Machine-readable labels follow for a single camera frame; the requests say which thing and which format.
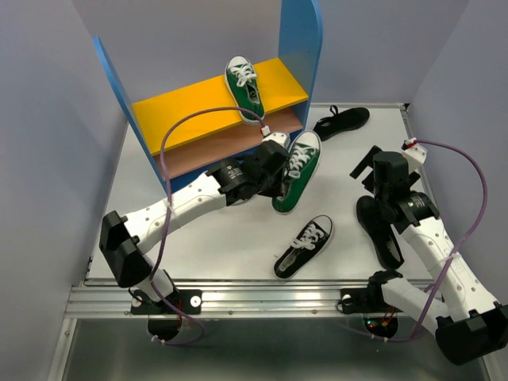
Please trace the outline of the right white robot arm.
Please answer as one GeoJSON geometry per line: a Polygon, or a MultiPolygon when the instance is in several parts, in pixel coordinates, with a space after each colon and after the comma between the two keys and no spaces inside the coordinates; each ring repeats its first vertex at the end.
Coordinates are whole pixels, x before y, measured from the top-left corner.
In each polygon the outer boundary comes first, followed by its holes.
{"type": "Polygon", "coordinates": [[[415,139],[405,141],[401,152],[373,146],[352,170],[355,179],[371,169],[362,182],[369,194],[358,199],[356,216],[383,269],[368,279],[366,287],[343,289],[337,309],[344,314],[403,312],[416,322],[412,337],[426,329],[444,357],[462,365],[506,347],[507,307],[482,285],[459,253],[465,239],[453,243],[431,198],[413,190],[426,154],[415,139]],[[432,276],[428,291],[399,273],[403,258],[398,238],[417,253],[432,276]]]}

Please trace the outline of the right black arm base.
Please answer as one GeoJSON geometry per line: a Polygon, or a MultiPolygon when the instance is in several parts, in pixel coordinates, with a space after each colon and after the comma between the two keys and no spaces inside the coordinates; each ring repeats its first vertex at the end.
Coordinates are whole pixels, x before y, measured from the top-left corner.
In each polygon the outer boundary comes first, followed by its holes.
{"type": "Polygon", "coordinates": [[[343,314],[390,313],[393,306],[387,304],[380,289],[343,288],[336,308],[343,314]]]}

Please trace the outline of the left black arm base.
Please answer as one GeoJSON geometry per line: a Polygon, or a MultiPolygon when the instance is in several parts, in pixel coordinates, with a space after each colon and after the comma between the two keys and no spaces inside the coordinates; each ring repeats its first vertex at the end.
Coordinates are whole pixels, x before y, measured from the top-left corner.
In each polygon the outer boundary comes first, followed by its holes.
{"type": "MultiPolygon", "coordinates": [[[[130,313],[132,315],[176,314],[164,301],[154,302],[139,289],[128,289],[131,296],[130,313]]],[[[185,314],[197,315],[202,310],[202,291],[199,289],[180,289],[167,297],[175,308],[185,314]]]]}

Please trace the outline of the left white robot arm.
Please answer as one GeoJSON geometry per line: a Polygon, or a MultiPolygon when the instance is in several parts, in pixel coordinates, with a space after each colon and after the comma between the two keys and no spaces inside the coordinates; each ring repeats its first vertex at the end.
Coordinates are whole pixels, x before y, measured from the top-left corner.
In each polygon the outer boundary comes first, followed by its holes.
{"type": "Polygon", "coordinates": [[[142,290],[158,312],[171,311],[177,296],[174,283],[148,252],[198,217],[255,195],[278,196],[289,145],[288,135],[271,133],[253,153],[220,161],[171,196],[124,216],[115,210],[107,213],[98,246],[117,285],[142,290]]]}

